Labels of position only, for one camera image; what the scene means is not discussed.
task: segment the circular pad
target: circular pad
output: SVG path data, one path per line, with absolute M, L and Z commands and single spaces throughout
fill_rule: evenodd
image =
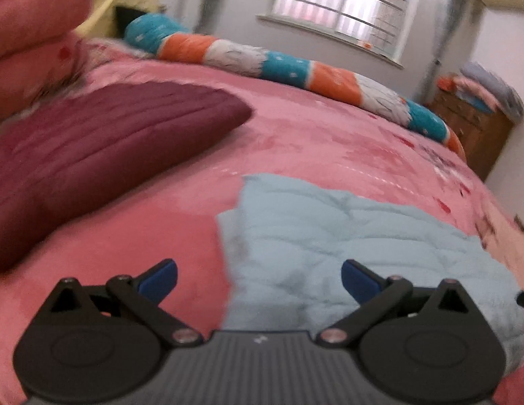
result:
M 24 387 L 54 403 L 96 403 L 148 380 L 159 364 L 158 339 L 139 324 L 107 320 L 115 324 L 28 328 L 14 354 Z
M 495 335 L 487 325 L 441 322 L 418 315 L 375 326 L 359 345 L 367 375 L 407 403 L 476 403 L 492 395 L 505 366 Z

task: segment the window sill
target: window sill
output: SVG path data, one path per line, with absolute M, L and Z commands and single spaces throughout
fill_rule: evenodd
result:
M 388 58 L 387 56 L 384 56 L 384 55 L 381 55 L 379 53 L 376 53 L 376 52 L 373 52 L 365 47 L 361 47 L 359 46 L 358 44 L 356 44 L 353 40 L 351 39 L 347 39 L 346 37 L 344 36 L 337 36 L 331 32 L 324 32 L 322 30 L 318 30 L 314 27 L 312 27 L 310 24 L 308 23 L 302 23 L 301 21 L 292 21 L 290 18 L 286 18 L 286 17 L 279 17 L 277 15 L 257 15 L 257 19 L 261 20 L 261 21 L 268 21 L 270 23 L 277 23 L 277 24 L 282 24 L 284 26 L 290 26 L 290 27 L 296 27 L 296 28 L 300 28 L 300 29 L 303 29 L 307 32 L 311 32 L 311 33 L 314 33 L 316 35 L 320 35 L 320 36 L 324 36 L 328 39 L 331 39 L 333 41 L 336 41 L 338 43 L 342 43 L 342 44 L 346 44 L 346 45 L 349 45 L 350 47 L 354 47 L 358 50 L 361 50 L 365 53 L 368 53 L 369 55 L 371 55 L 372 57 L 374 58 L 378 58 L 394 67 L 397 67 L 398 69 L 403 69 L 403 66 L 398 63 L 397 61 L 394 61 L 393 59 L 391 58 Z

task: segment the pink bedsheet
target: pink bedsheet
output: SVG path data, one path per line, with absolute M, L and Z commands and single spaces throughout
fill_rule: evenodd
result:
M 0 276 L 0 401 L 5 404 L 24 398 L 12 369 L 14 346 L 61 277 L 103 284 L 172 257 L 179 284 L 161 306 L 206 334 L 218 328 L 230 288 L 215 216 L 234 207 L 244 174 L 283 174 L 414 205 L 468 234 L 475 233 L 480 202 L 492 198 L 441 145 L 304 90 L 202 66 L 121 61 L 93 70 L 81 93 L 149 80 L 226 89 L 251 104 L 255 117 L 202 156 L 60 228 L 17 269 Z M 500 405 L 524 404 L 524 368 L 503 382 L 496 398 Z

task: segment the orange stripe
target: orange stripe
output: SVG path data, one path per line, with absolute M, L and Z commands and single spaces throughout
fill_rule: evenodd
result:
M 213 36 L 176 32 L 165 39 L 158 58 L 173 62 L 202 63 L 207 49 L 216 40 Z
M 446 147 L 452 152 L 455 152 L 459 158 L 466 163 L 465 150 L 463 149 L 461 141 L 457 137 L 457 134 L 453 132 L 453 129 L 449 128 L 448 126 L 446 126 L 446 128 L 449 130 L 449 139 L 448 143 L 446 143 Z
M 309 90 L 349 105 L 361 105 L 361 89 L 353 72 L 313 62 Z

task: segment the screw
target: screw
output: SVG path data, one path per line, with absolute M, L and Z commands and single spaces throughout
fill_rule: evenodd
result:
M 193 329 L 178 329 L 172 334 L 172 338 L 178 344 L 194 343 L 200 335 Z
M 330 344 L 338 344 L 347 339 L 348 335 L 341 329 L 326 329 L 320 334 L 320 337 Z

